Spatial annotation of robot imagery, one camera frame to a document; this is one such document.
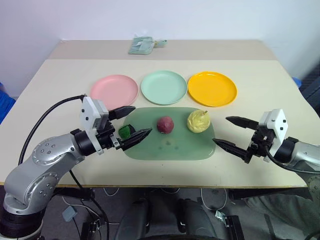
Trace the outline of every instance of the plate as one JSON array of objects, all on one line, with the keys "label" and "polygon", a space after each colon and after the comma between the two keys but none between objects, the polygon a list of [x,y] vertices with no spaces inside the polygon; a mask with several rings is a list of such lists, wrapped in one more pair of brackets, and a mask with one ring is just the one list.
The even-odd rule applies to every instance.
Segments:
[{"label": "plate", "polygon": [[138,96],[138,85],[131,77],[109,75],[97,81],[90,97],[103,101],[108,110],[131,105]]},{"label": "plate", "polygon": [[150,102],[169,105],[186,95],[188,85],[185,79],[173,71],[156,71],[148,74],[141,83],[142,94]]},{"label": "plate", "polygon": [[188,91],[194,100],[209,107],[221,107],[237,97],[237,87],[227,76],[213,71],[193,75],[188,82]]},{"label": "plate", "polygon": [[[191,132],[187,127],[190,113],[198,110],[193,107],[141,107],[131,112],[124,120],[124,126],[131,124],[136,131],[152,128],[150,134],[139,144],[124,153],[137,160],[147,161],[195,161],[212,156],[216,144],[214,127],[200,133]],[[157,130],[157,121],[170,116],[174,123],[171,133],[163,134]]]}]

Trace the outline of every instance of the light green plate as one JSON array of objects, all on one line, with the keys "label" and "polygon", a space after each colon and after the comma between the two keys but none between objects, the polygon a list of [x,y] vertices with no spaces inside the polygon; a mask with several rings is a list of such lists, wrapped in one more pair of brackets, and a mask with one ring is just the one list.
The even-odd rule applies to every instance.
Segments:
[{"label": "light green plate", "polygon": [[[153,129],[142,142],[124,151],[125,154],[138,160],[203,160],[210,157],[216,149],[212,124],[201,133],[193,133],[187,127],[187,118],[195,110],[197,108],[192,107],[137,108],[126,117],[124,124],[131,124],[136,130]],[[163,116],[173,120],[174,128],[169,134],[157,130],[157,121]]]},{"label": "light green plate", "polygon": [[141,92],[150,102],[169,105],[186,95],[188,85],[185,79],[173,71],[155,71],[144,77]]}]

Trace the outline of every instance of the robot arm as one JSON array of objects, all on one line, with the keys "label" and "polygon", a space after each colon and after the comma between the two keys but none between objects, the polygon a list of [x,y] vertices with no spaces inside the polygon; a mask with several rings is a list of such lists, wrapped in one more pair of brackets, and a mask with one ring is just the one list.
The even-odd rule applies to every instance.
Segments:
[{"label": "robot arm", "polygon": [[307,184],[313,201],[320,206],[320,147],[288,137],[284,140],[288,123],[282,109],[265,112],[259,122],[244,117],[230,116],[231,123],[254,130],[247,150],[234,143],[213,138],[228,153],[247,164],[253,155],[272,160],[279,167],[296,172]]},{"label": "robot arm", "polygon": [[141,142],[152,130],[142,129],[122,141],[114,136],[111,120],[132,112],[132,106],[107,111],[99,100],[84,97],[80,119],[84,131],[48,138],[39,143],[31,156],[6,178],[0,240],[37,239],[42,219],[60,178],[85,156],[115,147],[126,150]]}]

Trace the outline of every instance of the white wall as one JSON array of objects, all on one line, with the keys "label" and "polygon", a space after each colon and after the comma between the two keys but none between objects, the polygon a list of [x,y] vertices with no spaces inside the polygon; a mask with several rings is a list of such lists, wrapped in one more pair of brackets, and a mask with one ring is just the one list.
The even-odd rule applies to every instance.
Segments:
[{"label": "white wall", "polygon": [[18,96],[60,39],[131,39],[135,33],[260,39],[301,78],[320,57],[320,1],[0,0],[0,82]]}]

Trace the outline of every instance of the yellow pear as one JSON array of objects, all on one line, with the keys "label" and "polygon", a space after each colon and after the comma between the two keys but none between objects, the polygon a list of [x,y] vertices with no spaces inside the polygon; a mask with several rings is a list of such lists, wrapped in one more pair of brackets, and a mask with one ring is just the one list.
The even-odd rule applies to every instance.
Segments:
[{"label": "yellow pear", "polygon": [[207,130],[211,124],[208,111],[195,110],[190,113],[186,125],[193,133],[202,133]]}]

